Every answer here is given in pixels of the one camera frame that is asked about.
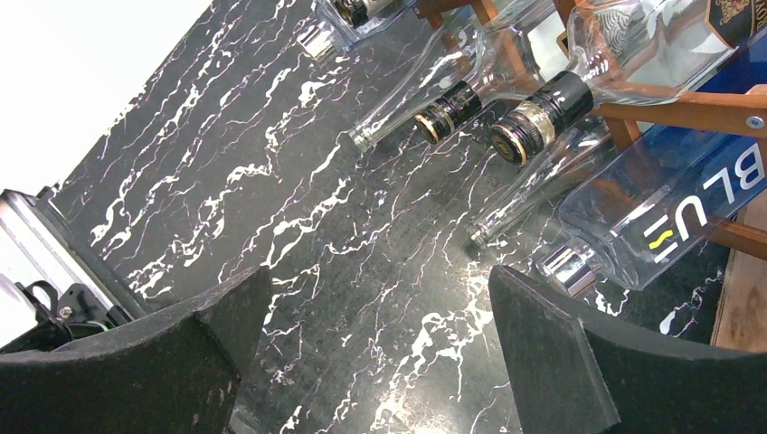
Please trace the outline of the clear square liquor bottle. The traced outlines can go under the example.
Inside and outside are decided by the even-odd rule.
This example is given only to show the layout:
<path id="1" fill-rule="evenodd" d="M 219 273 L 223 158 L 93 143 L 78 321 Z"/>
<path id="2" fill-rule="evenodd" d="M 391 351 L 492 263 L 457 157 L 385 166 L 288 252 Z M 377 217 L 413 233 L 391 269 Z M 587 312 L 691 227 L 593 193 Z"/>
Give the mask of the clear square liquor bottle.
<path id="1" fill-rule="evenodd" d="M 552 1 L 518 1 L 478 33 L 471 72 L 414 115 L 431 144 L 452 135 L 496 99 L 521 100 L 567 63 L 565 32 Z"/>
<path id="2" fill-rule="evenodd" d="M 525 165 L 591 112 L 728 134 L 751 131 L 763 97 L 699 84 L 766 32 L 763 1 L 581 1 L 568 18 L 569 61 L 491 130 L 495 150 Z"/>

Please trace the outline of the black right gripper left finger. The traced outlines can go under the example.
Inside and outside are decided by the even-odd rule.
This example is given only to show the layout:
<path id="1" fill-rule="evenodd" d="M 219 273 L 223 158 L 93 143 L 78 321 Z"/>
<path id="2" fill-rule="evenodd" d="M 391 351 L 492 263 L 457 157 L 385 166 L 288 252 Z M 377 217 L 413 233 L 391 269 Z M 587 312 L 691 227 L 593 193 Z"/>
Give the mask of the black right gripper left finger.
<path id="1" fill-rule="evenodd" d="M 251 378 L 268 267 L 125 325 L 1 358 L 4 433 L 222 433 Z"/>

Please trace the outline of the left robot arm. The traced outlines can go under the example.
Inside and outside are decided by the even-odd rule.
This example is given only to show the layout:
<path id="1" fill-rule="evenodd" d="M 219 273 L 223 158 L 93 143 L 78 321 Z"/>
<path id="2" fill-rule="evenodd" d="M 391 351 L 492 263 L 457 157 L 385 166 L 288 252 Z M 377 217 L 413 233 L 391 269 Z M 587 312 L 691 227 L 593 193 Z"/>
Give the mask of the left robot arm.
<path id="1" fill-rule="evenodd" d="M 247 387 L 272 293 L 247 269 L 151 311 L 44 207 L 1 194 L 4 433 L 258 433 Z"/>

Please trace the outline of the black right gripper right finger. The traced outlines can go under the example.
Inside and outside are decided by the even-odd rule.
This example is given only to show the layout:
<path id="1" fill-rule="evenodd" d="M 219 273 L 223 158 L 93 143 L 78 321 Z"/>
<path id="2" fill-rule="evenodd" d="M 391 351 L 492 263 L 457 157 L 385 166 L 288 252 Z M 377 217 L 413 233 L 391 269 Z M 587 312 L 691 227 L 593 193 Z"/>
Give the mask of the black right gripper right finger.
<path id="1" fill-rule="evenodd" d="M 650 331 L 506 266 L 493 317 L 526 433 L 763 433 L 766 356 Z"/>

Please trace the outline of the blue square glass bottle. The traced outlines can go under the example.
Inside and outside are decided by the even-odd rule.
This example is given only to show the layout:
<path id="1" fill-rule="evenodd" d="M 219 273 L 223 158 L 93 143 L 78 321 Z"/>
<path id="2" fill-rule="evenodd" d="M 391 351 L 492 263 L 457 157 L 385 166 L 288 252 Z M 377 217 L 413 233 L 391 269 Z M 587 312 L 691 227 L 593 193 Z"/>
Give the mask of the blue square glass bottle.
<path id="1" fill-rule="evenodd" d="M 566 242 L 536 266 L 575 296 L 599 276 L 642 290 L 766 187 L 766 45 L 707 84 L 717 102 L 655 126 L 562 202 Z"/>
<path id="2" fill-rule="evenodd" d="M 297 43 L 318 65 L 351 52 L 414 8 L 415 0 L 313 1 L 313 15 Z"/>

